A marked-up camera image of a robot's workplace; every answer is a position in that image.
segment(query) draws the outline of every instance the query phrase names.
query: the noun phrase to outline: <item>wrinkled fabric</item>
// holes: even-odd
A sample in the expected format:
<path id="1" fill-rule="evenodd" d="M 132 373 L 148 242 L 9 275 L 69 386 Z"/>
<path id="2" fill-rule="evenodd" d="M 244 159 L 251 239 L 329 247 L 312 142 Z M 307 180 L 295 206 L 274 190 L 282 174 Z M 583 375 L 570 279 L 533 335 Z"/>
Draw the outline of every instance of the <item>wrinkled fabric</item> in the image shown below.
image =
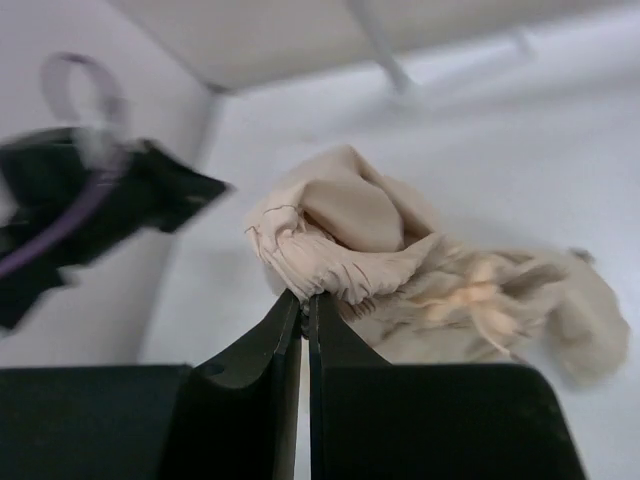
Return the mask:
<path id="1" fill-rule="evenodd" d="M 465 245 L 422 195 L 352 147 L 292 170 L 246 222 L 276 293 L 289 288 L 303 304 L 332 293 L 392 363 L 522 361 L 518 352 L 544 333 L 581 383 L 626 358 L 629 327 L 588 259 Z"/>

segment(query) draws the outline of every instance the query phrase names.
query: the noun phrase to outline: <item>wall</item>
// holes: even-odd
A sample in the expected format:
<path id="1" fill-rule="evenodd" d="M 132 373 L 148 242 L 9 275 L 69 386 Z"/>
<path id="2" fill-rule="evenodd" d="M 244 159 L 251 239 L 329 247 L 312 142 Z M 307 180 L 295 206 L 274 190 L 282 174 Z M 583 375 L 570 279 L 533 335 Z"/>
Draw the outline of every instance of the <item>wall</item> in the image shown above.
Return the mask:
<path id="1" fill-rule="evenodd" d="M 369 58 L 344 0 L 110 0 L 210 82 L 239 88 Z M 627 0 L 367 0 L 399 50 Z"/>
<path id="2" fill-rule="evenodd" d="M 38 69 L 59 50 L 104 62 L 130 101 L 132 134 L 195 161 L 209 92 L 100 0 L 0 0 L 0 138 L 57 125 L 41 97 Z M 72 272 L 78 286 L 49 295 L 21 331 L 0 341 L 0 365 L 133 362 L 170 243 L 146 232 L 95 267 Z"/>

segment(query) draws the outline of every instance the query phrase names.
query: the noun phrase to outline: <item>table surface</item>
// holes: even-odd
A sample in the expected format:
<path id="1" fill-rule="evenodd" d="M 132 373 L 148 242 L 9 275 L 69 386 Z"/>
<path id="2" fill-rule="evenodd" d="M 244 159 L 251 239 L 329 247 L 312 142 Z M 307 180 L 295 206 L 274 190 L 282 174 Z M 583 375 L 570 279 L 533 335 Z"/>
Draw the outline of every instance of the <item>table surface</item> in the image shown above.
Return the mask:
<path id="1" fill-rule="evenodd" d="M 486 246 L 587 248 L 640 326 L 640 10 L 406 57 L 421 95 L 398 102 L 374 65 L 264 86 L 230 98 L 203 166 L 237 192 L 177 241 L 141 353 L 199 363 L 263 318 L 275 298 L 243 234 L 274 180 L 350 143 L 380 171 L 419 188 L 459 237 Z M 551 360 L 592 480 L 637 478 L 640 366 L 578 391 Z M 296 478 L 308 478 L 301 411 Z"/>

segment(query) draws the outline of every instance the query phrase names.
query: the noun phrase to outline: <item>towel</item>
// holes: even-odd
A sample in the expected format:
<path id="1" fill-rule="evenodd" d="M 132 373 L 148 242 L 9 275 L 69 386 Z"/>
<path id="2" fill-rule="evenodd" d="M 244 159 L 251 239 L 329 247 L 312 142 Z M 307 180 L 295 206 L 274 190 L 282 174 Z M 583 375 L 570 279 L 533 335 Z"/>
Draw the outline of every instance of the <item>towel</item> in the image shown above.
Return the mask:
<path id="1" fill-rule="evenodd" d="M 324 291 L 391 363 L 524 362 L 544 334 L 577 382 L 625 360 L 629 327 L 584 255 L 481 250 L 452 238 L 411 186 L 341 146 L 289 172 L 246 218 L 275 293 Z"/>

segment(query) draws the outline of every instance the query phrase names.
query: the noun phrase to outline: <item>fabric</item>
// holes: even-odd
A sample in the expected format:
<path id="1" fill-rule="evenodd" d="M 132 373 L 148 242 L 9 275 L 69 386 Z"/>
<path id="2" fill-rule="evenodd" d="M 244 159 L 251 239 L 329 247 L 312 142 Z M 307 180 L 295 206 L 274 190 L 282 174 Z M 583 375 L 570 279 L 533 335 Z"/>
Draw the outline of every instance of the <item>fabric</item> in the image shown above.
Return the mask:
<path id="1" fill-rule="evenodd" d="M 581 383 L 626 358 L 628 325 L 584 255 L 465 245 L 422 195 L 349 146 L 286 175 L 247 216 L 246 234 L 276 293 L 303 303 L 332 293 L 392 363 L 522 361 L 518 351 L 545 331 Z"/>

